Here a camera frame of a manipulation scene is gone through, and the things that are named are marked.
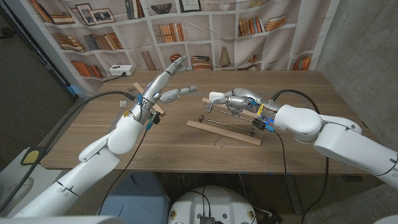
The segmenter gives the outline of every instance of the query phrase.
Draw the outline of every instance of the bookshelf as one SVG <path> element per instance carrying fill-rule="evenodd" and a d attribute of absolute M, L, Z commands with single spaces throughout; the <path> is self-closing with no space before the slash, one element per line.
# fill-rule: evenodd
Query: bookshelf
<path fill-rule="evenodd" d="M 110 76 L 112 64 L 131 64 L 136 70 L 148 70 L 141 52 L 148 51 L 158 70 L 165 69 L 170 63 L 172 54 L 188 55 L 185 66 L 192 66 L 190 56 L 203 55 L 210 58 L 214 70 L 221 70 L 219 64 L 221 49 L 226 47 L 231 61 L 229 68 L 250 65 L 248 60 L 257 54 L 257 69 L 266 70 L 268 63 L 277 62 L 278 70 L 291 70 L 294 62 L 301 57 L 313 57 L 319 54 L 323 42 L 318 35 L 328 30 L 321 15 L 334 15 L 329 9 L 331 3 L 338 0 L 313 2 L 311 0 L 263 0 L 263 5 L 251 7 L 251 1 L 227 0 L 229 9 L 221 11 L 218 6 L 201 2 L 202 11 L 182 13 L 179 0 L 141 0 L 144 17 L 128 19 L 124 0 L 36 0 L 49 13 L 68 11 L 75 24 L 55 25 L 44 22 L 39 13 L 32 7 L 30 0 L 20 0 L 32 19 L 48 38 L 64 60 L 74 77 L 84 83 L 83 86 L 98 89 L 101 82 Z M 172 3 L 168 14 L 158 15 L 150 6 Z M 74 15 L 71 8 L 76 4 L 89 3 L 93 9 L 110 8 L 115 21 L 108 24 L 86 26 Z M 259 16 L 265 25 L 268 19 L 286 14 L 285 24 L 269 32 L 260 32 L 241 37 L 239 19 Z M 158 44 L 153 25 L 178 23 L 185 29 L 185 41 Z M 53 33 L 73 35 L 86 49 L 86 52 L 63 50 L 52 36 Z M 83 36 L 88 34 L 103 35 L 114 32 L 123 49 L 90 50 Z M 99 66 L 104 78 L 81 77 L 71 60 Z M 316 63 L 310 64 L 310 70 Z"/>

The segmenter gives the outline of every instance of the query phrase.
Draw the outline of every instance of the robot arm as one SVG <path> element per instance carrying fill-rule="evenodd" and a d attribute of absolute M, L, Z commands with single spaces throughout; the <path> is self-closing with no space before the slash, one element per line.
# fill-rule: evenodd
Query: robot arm
<path fill-rule="evenodd" d="M 252 112 L 258 112 L 257 121 L 263 124 L 270 121 L 282 131 L 288 129 L 297 141 L 313 144 L 320 154 L 365 170 L 398 190 L 398 154 L 362 136 L 362 129 L 355 122 L 318 114 L 307 108 L 278 105 L 273 100 L 256 98 L 257 95 L 246 91 L 249 93 L 246 96 L 235 96 L 234 91 L 231 91 L 231 96 L 228 96 L 229 92 L 211 92 L 209 99 L 211 103 L 224 103 L 236 111 L 251 108 Z M 246 105 L 243 102 L 236 103 L 232 97 L 239 97 Z"/>
<path fill-rule="evenodd" d="M 122 116 L 116 129 L 87 146 L 79 155 L 80 164 L 53 183 L 37 198 L 31 201 L 15 217 L 47 217 L 63 215 L 89 187 L 110 173 L 120 162 L 118 155 L 131 151 L 150 119 L 149 129 L 158 114 L 150 109 L 162 98 L 160 93 L 177 72 L 187 70 L 180 64 L 187 59 L 182 56 L 174 61 L 164 72 L 156 76 L 147 86 L 127 116 Z M 176 91 L 178 97 L 198 90 L 196 86 L 188 90 Z"/>

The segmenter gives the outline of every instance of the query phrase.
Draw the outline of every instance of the wall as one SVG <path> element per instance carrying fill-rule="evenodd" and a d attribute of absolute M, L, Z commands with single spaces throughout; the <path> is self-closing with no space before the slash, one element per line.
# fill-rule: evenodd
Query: wall
<path fill-rule="evenodd" d="M 316 70 L 398 151 L 398 1 L 340 1 Z"/>
<path fill-rule="evenodd" d="M 13 1 L 5 0 L 5 1 L 6 1 L 7 5 L 11 8 L 11 10 L 14 12 L 14 14 L 18 17 L 18 19 L 23 23 L 23 25 L 29 31 L 29 33 L 32 35 L 32 37 L 40 45 L 40 47 L 43 49 L 43 51 L 52 60 L 54 65 L 60 70 L 61 74 L 70 82 L 73 90 L 79 96 L 86 96 L 86 92 L 80 88 L 80 84 L 73 77 L 73 75 L 69 71 L 68 67 L 65 65 L 63 60 L 60 58 L 59 54 L 51 46 L 51 44 L 47 40 L 47 38 L 45 38 L 42 31 L 39 29 L 39 27 L 36 25 L 36 23 L 32 20 L 31 16 L 27 13 L 26 9 L 23 7 L 21 2 L 15 1 L 15 0 L 13 0 Z M 0 3 L 0 6 L 8 12 L 7 7 L 3 3 Z"/>

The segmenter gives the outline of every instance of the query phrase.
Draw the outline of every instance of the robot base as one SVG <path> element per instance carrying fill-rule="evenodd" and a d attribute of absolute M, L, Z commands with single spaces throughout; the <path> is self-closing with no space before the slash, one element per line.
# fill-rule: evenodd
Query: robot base
<path fill-rule="evenodd" d="M 169 213 L 168 224 L 187 224 L 187 223 L 256 223 L 253 221 L 255 216 L 254 209 L 251 204 L 240 194 L 220 186 L 206 186 L 203 198 L 205 204 L 205 217 L 203 216 L 203 200 L 202 193 L 204 187 L 198 187 L 183 194 L 172 205 Z"/>

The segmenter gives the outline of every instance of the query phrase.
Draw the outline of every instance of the white box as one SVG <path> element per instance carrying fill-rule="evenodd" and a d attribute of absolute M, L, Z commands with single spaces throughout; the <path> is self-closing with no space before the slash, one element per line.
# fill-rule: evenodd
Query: white box
<path fill-rule="evenodd" d="M 135 69 L 132 65 L 112 65 L 109 71 L 111 72 L 111 75 L 121 76 L 123 72 L 126 72 L 126 75 L 132 75 Z"/>

